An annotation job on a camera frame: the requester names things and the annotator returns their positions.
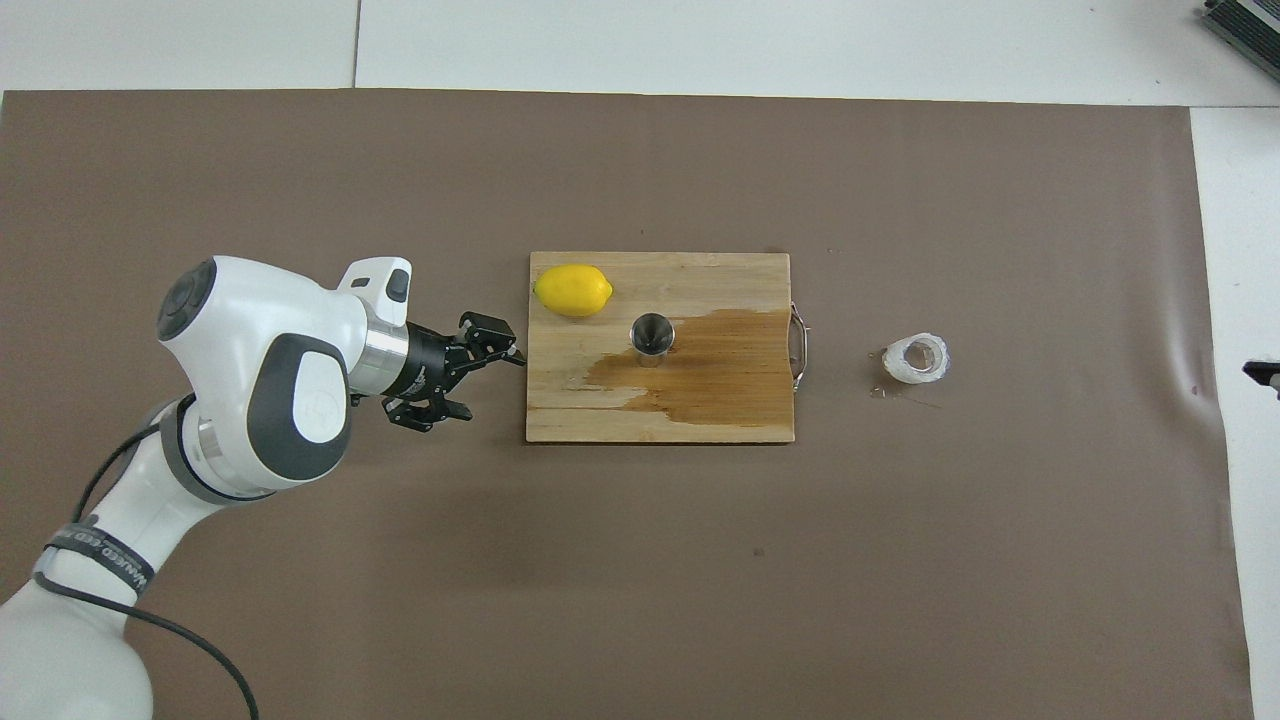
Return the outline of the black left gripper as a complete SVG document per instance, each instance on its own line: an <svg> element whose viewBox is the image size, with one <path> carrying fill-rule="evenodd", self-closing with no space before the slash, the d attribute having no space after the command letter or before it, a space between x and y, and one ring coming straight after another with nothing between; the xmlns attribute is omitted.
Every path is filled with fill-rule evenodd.
<svg viewBox="0 0 1280 720"><path fill-rule="evenodd" d="M481 313L460 318L460 342L421 325L407 325L408 351L396 379L385 389L385 415L398 427L426 433L445 420L471 421L461 402L444 398L468 373L472 361L504 361L525 366L526 357L509 323ZM410 401L426 401L412 404Z"/></svg>

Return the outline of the wooden cutting board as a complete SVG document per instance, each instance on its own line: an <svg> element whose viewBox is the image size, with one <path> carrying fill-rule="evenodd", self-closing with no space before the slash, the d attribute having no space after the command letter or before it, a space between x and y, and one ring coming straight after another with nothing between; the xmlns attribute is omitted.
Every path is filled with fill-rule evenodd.
<svg viewBox="0 0 1280 720"><path fill-rule="evenodd" d="M791 266L785 252L532 252L530 275L590 264L614 287L595 315L529 302L525 437L532 443L788 443ZM675 345L637 365L630 327L659 313Z"/></svg>

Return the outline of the yellow lemon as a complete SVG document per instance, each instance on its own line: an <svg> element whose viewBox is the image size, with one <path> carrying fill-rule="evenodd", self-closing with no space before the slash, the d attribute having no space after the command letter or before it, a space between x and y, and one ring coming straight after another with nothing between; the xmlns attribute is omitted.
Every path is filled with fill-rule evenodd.
<svg viewBox="0 0 1280 720"><path fill-rule="evenodd" d="M532 293L552 313L585 318L599 313L611 301L614 287L603 270L590 264L552 266L532 284Z"/></svg>

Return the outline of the brown paper table mat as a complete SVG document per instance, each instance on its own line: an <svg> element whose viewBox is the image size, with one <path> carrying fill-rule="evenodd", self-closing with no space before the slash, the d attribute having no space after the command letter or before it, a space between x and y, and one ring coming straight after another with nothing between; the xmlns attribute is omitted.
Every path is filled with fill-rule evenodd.
<svg viewBox="0 0 1280 720"><path fill-rule="evenodd" d="M526 334L535 251L786 252L796 439L524 439L495 364L422 434L200 523L142 605L264 720L1247 720L1185 108L46 92L0 114L0 602L187 389L214 254ZM942 337L947 375L881 356Z"/></svg>

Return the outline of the steel double jigger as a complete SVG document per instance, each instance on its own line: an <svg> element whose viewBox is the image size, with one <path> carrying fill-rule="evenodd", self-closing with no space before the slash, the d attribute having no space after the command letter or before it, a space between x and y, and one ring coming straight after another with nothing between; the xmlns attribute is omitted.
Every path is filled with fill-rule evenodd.
<svg viewBox="0 0 1280 720"><path fill-rule="evenodd" d="M659 366L675 345L675 327L666 315L645 313L631 324L628 341L639 366Z"/></svg>

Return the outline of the black device at corner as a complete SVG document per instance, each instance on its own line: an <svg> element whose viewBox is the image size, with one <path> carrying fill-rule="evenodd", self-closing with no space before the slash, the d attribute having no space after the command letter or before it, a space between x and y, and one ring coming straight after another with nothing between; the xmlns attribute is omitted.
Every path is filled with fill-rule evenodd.
<svg viewBox="0 0 1280 720"><path fill-rule="evenodd" d="M1280 0L1202 0L1202 19L1231 46L1280 63Z"/></svg>

